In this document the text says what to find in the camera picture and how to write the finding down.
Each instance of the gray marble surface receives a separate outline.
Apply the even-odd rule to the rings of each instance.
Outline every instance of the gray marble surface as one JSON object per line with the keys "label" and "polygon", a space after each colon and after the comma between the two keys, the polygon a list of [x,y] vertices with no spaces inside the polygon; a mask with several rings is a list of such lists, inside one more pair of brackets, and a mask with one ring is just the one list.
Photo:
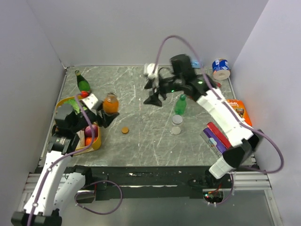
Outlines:
{"label": "gray marble surface", "polygon": [[[102,145],[99,150],[74,156],[69,166],[187,166],[212,165],[218,159],[200,136],[213,118],[192,100],[187,100],[183,116],[183,131],[175,136],[170,133],[174,105],[180,93],[167,95],[163,107],[144,105],[148,91],[142,76],[142,66],[70,67],[61,99],[79,93],[75,70],[91,85],[92,92],[104,99],[108,92],[115,92],[119,100],[119,113],[110,127],[101,129]],[[226,98],[233,98],[229,81],[220,81]],[[127,126],[129,133],[121,129]]]}

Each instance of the purple box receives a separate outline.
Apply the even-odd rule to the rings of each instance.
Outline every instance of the purple box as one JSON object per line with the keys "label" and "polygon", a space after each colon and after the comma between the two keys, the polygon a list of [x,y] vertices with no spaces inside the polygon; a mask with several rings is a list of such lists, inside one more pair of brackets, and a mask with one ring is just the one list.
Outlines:
{"label": "purple box", "polygon": [[209,128],[204,129],[201,136],[219,157],[221,157],[221,155],[227,150],[227,148]]}

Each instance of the white wall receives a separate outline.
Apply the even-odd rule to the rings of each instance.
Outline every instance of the white wall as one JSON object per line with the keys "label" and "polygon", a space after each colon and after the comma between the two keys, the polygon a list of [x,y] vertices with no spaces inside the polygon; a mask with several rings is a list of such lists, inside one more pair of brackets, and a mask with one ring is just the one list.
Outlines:
{"label": "white wall", "polygon": [[[284,169],[269,177],[285,226],[301,220],[300,9],[299,0],[269,0],[232,70],[234,90],[254,126],[270,135],[284,155]],[[268,142],[256,157],[263,169],[280,163]]]}
{"label": "white wall", "polygon": [[38,164],[64,70],[26,0],[0,1],[0,219]]}
{"label": "white wall", "polygon": [[[268,0],[27,0],[64,66],[143,65],[185,37],[206,65],[232,65]],[[169,41],[161,63],[189,53]]]}

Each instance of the green glass bottle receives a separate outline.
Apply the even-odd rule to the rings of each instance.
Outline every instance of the green glass bottle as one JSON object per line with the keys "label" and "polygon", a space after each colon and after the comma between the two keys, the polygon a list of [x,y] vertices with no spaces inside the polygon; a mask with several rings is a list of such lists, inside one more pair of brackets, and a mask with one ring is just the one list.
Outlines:
{"label": "green glass bottle", "polygon": [[180,98],[175,103],[174,112],[178,115],[183,115],[186,109],[186,96],[185,94],[181,94]]}
{"label": "green glass bottle", "polygon": [[77,81],[77,87],[79,88],[80,92],[91,92],[91,87],[88,83],[88,81],[80,74],[79,70],[76,70],[76,81]]}

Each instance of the cable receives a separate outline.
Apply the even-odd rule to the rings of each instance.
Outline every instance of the cable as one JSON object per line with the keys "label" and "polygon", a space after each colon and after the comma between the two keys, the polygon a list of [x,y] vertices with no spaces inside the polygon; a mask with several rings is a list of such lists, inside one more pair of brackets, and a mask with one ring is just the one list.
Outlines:
{"label": "cable", "polygon": [[218,188],[217,188],[217,189],[215,189],[214,191],[208,192],[208,194],[211,194],[211,193],[217,194],[221,187],[222,187],[222,184],[218,185]]}
{"label": "cable", "polygon": [[[159,48],[159,51],[158,51],[158,54],[157,54],[157,57],[156,57],[156,62],[155,62],[155,66],[154,66],[153,73],[155,72],[155,70],[156,70],[156,68],[157,68],[158,61],[159,61],[159,57],[160,57],[160,54],[161,54],[163,45],[164,45],[164,43],[165,43],[168,39],[170,39],[170,38],[176,38],[176,39],[182,41],[182,42],[183,42],[183,43],[184,43],[184,44],[185,44],[185,45],[193,52],[193,54],[194,54],[195,58],[197,59],[199,65],[202,65],[202,64],[201,64],[201,60],[200,60],[200,58],[199,58],[197,52],[194,50],[194,48],[193,48],[193,47],[192,47],[192,46],[191,46],[184,38],[182,38],[181,36],[178,36],[178,35],[169,35],[169,36],[167,36],[167,37],[162,41],[162,43],[161,43],[161,45],[160,45],[160,48]],[[206,73],[205,73],[205,68],[204,68],[204,66],[201,67],[201,73],[202,73],[202,75],[203,75],[203,77],[204,77],[204,80],[205,80],[207,86],[208,86],[208,87],[210,88],[210,90],[215,94],[215,96],[217,97],[217,99],[218,99],[218,100],[221,100],[222,98],[221,98],[221,97],[215,92],[215,90],[213,89],[213,87],[212,87],[212,85],[211,85],[211,83],[210,83],[210,81],[209,81],[209,79],[208,79],[208,77],[207,77],[207,75],[206,75]],[[248,170],[252,170],[252,171],[257,171],[257,172],[260,172],[260,173],[278,173],[280,170],[282,170],[282,168],[284,167],[284,158],[283,158],[283,155],[282,155],[282,153],[281,153],[279,147],[276,145],[276,143],[275,143],[271,138],[269,138],[267,135],[265,135],[264,133],[261,133],[260,131],[257,131],[257,130],[255,130],[255,129],[253,129],[253,128],[251,128],[251,127],[249,127],[249,126],[243,124],[243,123],[240,121],[240,119],[236,116],[236,114],[233,112],[231,106],[227,105],[226,102],[222,102],[222,103],[223,103],[223,104],[226,106],[226,108],[231,112],[231,114],[234,116],[234,118],[239,122],[239,125],[240,125],[240,126],[246,128],[246,129],[249,129],[249,130],[251,130],[253,133],[256,133],[256,134],[258,134],[258,135],[260,135],[260,136],[266,138],[266,139],[272,144],[272,146],[276,149],[276,151],[277,151],[277,153],[278,153],[278,155],[279,155],[279,158],[280,158],[280,166],[279,166],[279,168],[278,168],[278,169],[275,169],[275,170],[272,170],[272,171],[265,171],[265,170],[250,168],[250,167],[244,167],[244,168],[245,168],[245,169],[248,169]]]}
{"label": "cable", "polygon": [[160,74],[160,71],[161,71],[162,69],[166,69],[166,70],[169,71],[169,73],[173,74],[173,72],[171,71],[171,69],[170,69],[169,67],[161,67],[161,68],[159,69],[159,71],[158,71],[158,74]]}
{"label": "cable", "polygon": [[231,177],[231,181],[232,181],[232,186],[231,186],[230,192],[229,192],[228,196],[226,198],[224,198],[221,202],[215,203],[216,205],[221,205],[221,204],[225,203],[230,198],[230,196],[232,195],[233,189],[234,189],[234,178],[233,178],[233,175],[231,173],[230,173],[230,177]]}
{"label": "cable", "polygon": [[109,211],[109,212],[106,212],[106,213],[100,213],[100,212],[96,212],[96,211],[94,211],[94,210],[91,210],[91,209],[89,209],[89,208],[87,208],[87,207],[85,207],[85,206],[79,204],[79,203],[76,201],[76,197],[79,195],[79,193],[77,193],[77,194],[74,196],[74,201],[75,201],[76,205],[79,206],[79,207],[81,207],[81,208],[83,208],[83,209],[85,209],[85,210],[87,210],[87,211],[89,211],[89,212],[91,212],[91,213],[98,214],[98,215],[108,215],[108,214],[111,214],[111,213],[115,212],[115,211],[119,208],[119,206],[121,205],[122,200],[123,200],[122,191],[121,191],[121,188],[120,188],[119,185],[117,185],[117,184],[116,184],[115,182],[113,182],[113,181],[109,181],[109,180],[100,180],[100,181],[96,181],[96,182],[94,182],[94,183],[91,183],[91,184],[89,184],[89,185],[87,185],[87,186],[84,186],[84,188],[85,188],[85,187],[88,187],[88,186],[91,186],[91,185],[96,185],[96,184],[102,183],[102,182],[107,182],[107,183],[111,183],[111,184],[115,185],[115,186],[118,188],[119,192],[120,192],[120,201],[119,201],[119,203],[117,204],[117,206],[116,206],[113,210],[111,210],[111,211]]}
{"label": "cable", "polygon": [[42,178],[42,180],[41,180],[41,183],[40,183],[40,186],[39,186],[39,188],[38,188],[36,197],[34,198],[34,201],[33,201],[33,204],[32,204],[32,210],[31,210],[31,212],[30,212],[30,214],[29,214],[29,216],[28,216],[27,226],[31,226],[32,216],[33,216],[34,211],[35,211],[35,209],[36,209],[36,207],[37,207],[37,203],[38,203],[39,197],[40,197],[40,195],[41,195],[41,192],[42,192],[43,186],[44,186],[44,184],[45,184],[45,181],[46,181],[46,179],[47,179],[47,176],[48,176],[48,174],[52,171],[52,168],[53,168],[59,161],[61,161],[62,159],[67,158],[67,157],[70,156],[70,155],[74,155],[74,154],[77,154],[77,153],[80,153],[80,152],[83,152],[83,151],[87,150],[88,148],[91,147],[91,145],[92,145],[92,143],[93,143],[93,141],[94,141],[95,133],[94,133],[94,129],[93,129],[93,127],[92,127],[92,123],[91,123],[89,117],[87,116],[85,110],[83,109],[81,103],[79,102],[79,99],[78,99],[78,97],[77,97],[78,95],[81,95],[81,94],[75,95],[75,96],[74,96],[74,99],[76,100],[76,102],[77,102],[77,104],[78,104],[78,106],[79,106],[79,108],[80,108],[80,111],[82,112],[82,114],[83,114],[83,116],[85,117],[85,119],[86,119],[88,125],[89,125],[90,128],[91,128],[91,133],[92,133],[91,143],[90,143],[88,146],[86,146],[86,147],[84,147],[83,149],[81,149],[81,150],[74,151],[74,152],[71,152],[71,153],[69,153],[69,154],[63,155],[61,158],[59,158],[59,159],[57,159],[56,161],[54,161],[54,162],[48,167],[46,173],[44,174],[44,176],[43,176],[43,178]]}

